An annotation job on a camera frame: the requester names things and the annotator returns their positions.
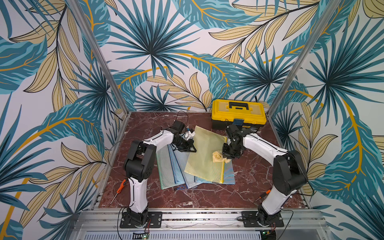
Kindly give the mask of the cream wiping cloth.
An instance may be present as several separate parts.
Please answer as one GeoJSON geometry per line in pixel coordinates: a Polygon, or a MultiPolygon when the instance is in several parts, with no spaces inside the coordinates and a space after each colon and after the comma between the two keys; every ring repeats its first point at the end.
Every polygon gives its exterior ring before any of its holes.
{"type": "Polygon", "coordinates": [[[213,158],[214,163],[226,163],[226,164],[228,164],[232,161],[232,159],[225,158],[223,153],[220,151],[213,152],[212,158],[213,158]]]}

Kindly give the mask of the yellow mesh document bag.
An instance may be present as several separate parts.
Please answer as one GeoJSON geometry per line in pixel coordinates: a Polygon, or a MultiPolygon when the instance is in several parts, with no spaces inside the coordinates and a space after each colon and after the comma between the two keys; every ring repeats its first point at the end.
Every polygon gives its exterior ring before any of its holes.
{"type": "Polygon", "coordinates": [[[190,153],[184,172],[192,176],[218,182],[220,163],[213,162],[213,152],[221,151],[227,137],[197,126],[193,137],[196,153],[190,153]]]}

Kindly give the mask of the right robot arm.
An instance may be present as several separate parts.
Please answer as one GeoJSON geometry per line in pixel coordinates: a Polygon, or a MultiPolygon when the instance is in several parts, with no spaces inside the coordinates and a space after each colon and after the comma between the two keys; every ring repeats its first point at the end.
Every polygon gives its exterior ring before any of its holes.
{"type": "Polygon", "coordinates": [[[238,159],[244,150],[255,152],[273,166],[273,187],[266,199],[258,206],[257,219],[266,225],[279,216],[282,206],[309,179],[301,154],[282,149],[248,130],[226,130],[228,143],[223,144],[223,155],[227,159],[238,159]]]}

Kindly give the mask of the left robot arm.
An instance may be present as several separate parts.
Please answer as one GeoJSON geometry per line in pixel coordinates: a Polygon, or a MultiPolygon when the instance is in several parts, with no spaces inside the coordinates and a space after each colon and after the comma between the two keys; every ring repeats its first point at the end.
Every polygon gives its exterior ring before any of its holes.
{"type": "Polygon", "coordinates": [[[130,183],[131,211],[143,214],[148,209],[147,181],[152,174],[157,151],[167,145],[174,145],[180,152],[195,153],[197,150],[194,147],[194,136],[195,132],[192,131],[182,135],[179,131],[168,128],[149,139],[132,142],[124,165],[130,183]]]}

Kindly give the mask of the light blue mesh document bag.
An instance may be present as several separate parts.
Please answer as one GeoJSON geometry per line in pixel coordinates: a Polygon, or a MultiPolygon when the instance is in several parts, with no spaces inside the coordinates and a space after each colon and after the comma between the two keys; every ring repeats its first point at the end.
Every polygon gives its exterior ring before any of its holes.
{"type": "Polygon", "coordinates": [[[178,164],[175,151],[172,148],[172,145],[168,145],[168,150],[169,150],[169,155],[170,155],[170,161],[171,161],[171,167],[172,167],[172,172],[174,176],[174,182],[176,185],[183,185],[185,184],[185,180],[181,171],[181,168],[178,164]]]}

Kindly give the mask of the green-edged mesh document bag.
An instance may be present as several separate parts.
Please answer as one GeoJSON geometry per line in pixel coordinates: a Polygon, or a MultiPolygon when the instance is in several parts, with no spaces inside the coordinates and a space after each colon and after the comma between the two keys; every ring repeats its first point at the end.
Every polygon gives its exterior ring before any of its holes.
{"type": "Polygon", "coordinates": [[[168,147],[163,147],[157,151],[157,165],[161,189],[165,190],[177,186],[168,147]]]}

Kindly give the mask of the yellow black toolbox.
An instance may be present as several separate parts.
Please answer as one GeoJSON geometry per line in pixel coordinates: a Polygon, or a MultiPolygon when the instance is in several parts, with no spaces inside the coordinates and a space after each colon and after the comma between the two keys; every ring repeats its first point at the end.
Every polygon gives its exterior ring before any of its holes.
{"type": "Polygon", "coordinates": [[[224,130],[234,124],[239,128],[259,129],[267,123],[264,106],[257,102],[217,99],[212,103],[212,129],[224,130]]]}

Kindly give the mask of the orange screwdriver right side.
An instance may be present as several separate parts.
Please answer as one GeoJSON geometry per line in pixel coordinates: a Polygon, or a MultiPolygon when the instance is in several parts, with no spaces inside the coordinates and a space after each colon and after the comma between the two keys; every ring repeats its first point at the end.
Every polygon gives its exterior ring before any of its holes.
{"type": "Polygon", "coordinates": [[[271,189],[267,190],[266,192],[263,192],[262,194],[259,195],[259,197],[258,197],[254,202],[257,202],[257,201],[259,201],[259,200],[262,200],[262,199],[265,198],[270,192],[271,192],[271,189]]]}

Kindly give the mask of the orange screwdriver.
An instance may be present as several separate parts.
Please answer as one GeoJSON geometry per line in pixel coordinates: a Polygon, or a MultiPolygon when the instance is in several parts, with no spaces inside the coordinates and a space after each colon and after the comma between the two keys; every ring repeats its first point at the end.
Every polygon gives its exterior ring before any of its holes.
{"type": "Polygon", "coordinates": [[[257,201],[259,201],[259,200],[262,200],[262,199],[265,198],[270,192],[271,192],[271,189],[267,190],[266,192],[263,192],[262,194],[259,195],[259,197],[258,197],[254,202],[257,202],[257,201]]]}
{"type": "Polygon", "coordinates": [[[120,184],[118,190],[116,191],[115,196],[114,196],[113,199],[111,200],[110,204],[112,204],[112,203],[114,202],[114,200],[116,199],[116,197],[121,193],[121,191],[122,191],[123,188],[127,185],[127,183],[128,183],[128,179],[125,178],[125,179],[121,182],[121,184],[120,184]]]}

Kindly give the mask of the orange screwdriver left side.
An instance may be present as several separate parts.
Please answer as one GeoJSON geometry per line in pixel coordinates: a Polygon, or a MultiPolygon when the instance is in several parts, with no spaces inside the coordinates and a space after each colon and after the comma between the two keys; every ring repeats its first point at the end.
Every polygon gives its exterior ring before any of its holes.
{"type": "Polygon", "coordinates": [[[114,202],[114,200],[116,199],[116,197],[121,193],[121,191],[122,191],[123,188],[127,185],[127,183],[128,183],[128,179],[125,178],[125,179],[121,182],[121,184],[120,184],[118,190],[116,191],[115,196],[114,196],[113,199],[111,200],[110,204],[112,204],[112,203],[114,202]]]}

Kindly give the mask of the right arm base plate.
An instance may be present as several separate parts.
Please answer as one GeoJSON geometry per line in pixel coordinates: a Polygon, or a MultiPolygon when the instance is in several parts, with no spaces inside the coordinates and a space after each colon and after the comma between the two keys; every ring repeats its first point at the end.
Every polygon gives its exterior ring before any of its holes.
{"type": "Polygon", "coordinates": [[[241,212],[240,219],[245,228],[274,228],[285,226],[280,212],[274,215],[268,215],[263,211],[243,211],[241,212]]]}

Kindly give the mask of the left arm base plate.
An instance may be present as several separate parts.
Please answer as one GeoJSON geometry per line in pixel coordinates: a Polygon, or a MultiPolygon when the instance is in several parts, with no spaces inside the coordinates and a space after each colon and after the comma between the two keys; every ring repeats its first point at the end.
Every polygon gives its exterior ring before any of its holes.
{"type": "Polygon", "coordinates": [[[162,212],[144,212],[138,214],[132,211],[122,213],[119,228],[135,229],[149,226],[150,229],[159,229],[162,225],[162,212]]]}

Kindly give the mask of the aluminium front rail frame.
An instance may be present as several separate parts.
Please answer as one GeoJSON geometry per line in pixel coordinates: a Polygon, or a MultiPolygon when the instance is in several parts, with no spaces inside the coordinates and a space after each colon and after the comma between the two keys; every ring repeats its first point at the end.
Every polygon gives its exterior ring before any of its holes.
{"type": "Polygon", "coordinates": [[[331,240],[323,213],[285,209],[277,224],[260,227],[242,220],[246,209],[150,209],[148,228],[123,229],[122,210],[97,209],[80,214],[71,240],[331,240]]]}

